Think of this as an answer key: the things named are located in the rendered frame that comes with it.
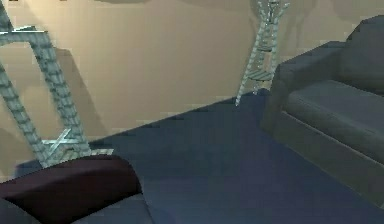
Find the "dark maroon cushion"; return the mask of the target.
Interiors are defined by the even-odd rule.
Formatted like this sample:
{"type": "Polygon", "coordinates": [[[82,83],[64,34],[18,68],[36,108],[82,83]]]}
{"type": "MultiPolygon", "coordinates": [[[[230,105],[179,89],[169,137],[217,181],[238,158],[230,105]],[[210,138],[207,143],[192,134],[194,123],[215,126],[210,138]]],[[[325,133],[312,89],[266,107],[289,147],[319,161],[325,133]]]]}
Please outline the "dark maroon cushion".
{"type": "Polygon", "coordinates": [[[0,183],[0,198],[41,224],[72,224],[140,192],[133,167],[116,155],[73,159],[0,183]]]}

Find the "dark grey sofa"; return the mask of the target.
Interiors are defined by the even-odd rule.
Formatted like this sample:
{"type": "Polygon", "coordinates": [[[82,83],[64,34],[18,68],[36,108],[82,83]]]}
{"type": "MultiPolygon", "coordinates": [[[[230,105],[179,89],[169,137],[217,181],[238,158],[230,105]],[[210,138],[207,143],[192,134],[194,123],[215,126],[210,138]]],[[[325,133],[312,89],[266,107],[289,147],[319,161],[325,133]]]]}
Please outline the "dark grey sofa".
{"type": "Polygon", "coordinates": [[[384,15],[278,65],[260,127],[384,210],[384,15]]]}

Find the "pale grey-green shelf frame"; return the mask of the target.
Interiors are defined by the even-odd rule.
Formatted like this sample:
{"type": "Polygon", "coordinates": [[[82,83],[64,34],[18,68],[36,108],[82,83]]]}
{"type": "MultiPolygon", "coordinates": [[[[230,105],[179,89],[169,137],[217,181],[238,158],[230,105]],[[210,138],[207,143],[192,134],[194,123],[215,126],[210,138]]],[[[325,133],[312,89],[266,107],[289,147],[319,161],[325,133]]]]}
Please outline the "pale grey-green shelf frame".
{"type": "Polygon", "coordinates": [[[46,168],[84,156],[111,155],[113,149],[90,147],[48,32],[34,25],[15,28],[0,0],[0,47],[11,43],[27,43],[32,49],[64,126],[55,140],[42,139],[0,62],[0,96],[40,165],[46,168]]]}

